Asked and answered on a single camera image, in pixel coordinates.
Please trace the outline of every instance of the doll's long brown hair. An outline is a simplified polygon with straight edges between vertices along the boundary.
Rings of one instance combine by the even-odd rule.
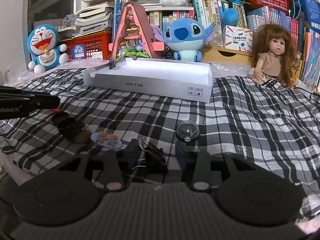
[[[292,71],[297,69],[297,56],[291,35],[285,28],[275,24],[266,24],[257,30],[252,41],[252,66],[255,67],[257,65],[259,53],[269,50],[269,42],[272,39],[284,39],[285,49],[280,60],[281,71],[278,80],[286,87],[291,88],[293,85]]]

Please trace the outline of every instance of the label printer box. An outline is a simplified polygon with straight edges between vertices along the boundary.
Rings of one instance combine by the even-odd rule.
[[[209,103],[213,76],[210,64],[155,58],[124,58],[83,73],[84,85]]]
[[[224,27],[223,45],[226,49],[234,49],[251,53],[252,38],[252,30],[229,25]]]

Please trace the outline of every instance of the wooden drawer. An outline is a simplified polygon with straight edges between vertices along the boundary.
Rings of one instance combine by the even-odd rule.
[[[212,47],[210,45],[201,49],[202,62],[206,63],[235,63],[251,66],[252,54],[232,49],[225,49],[220,47]]]

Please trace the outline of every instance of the doll's beige shirt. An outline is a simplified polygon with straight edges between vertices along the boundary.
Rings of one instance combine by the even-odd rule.
[[[262,72],[269,76],[278,77],[281,71],[280,57],[275,57],[267,52],[258,55],[264,62]]]

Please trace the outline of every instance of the wooden shelf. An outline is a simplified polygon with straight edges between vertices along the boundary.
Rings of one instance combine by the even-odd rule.
[[[234,54],[240,54],[240,55],[245,55],[248,57],[252,57],[252,53],[244,52],[244,51],[239,51],[239,50],[234,50],[234,49],[226,49],[222,47],[213,47],[211,45],[206,45],[204,46],[205,49],[212,49],[212,50],[218,50],[218,51],[224,51],[224,52],[230,52]]]

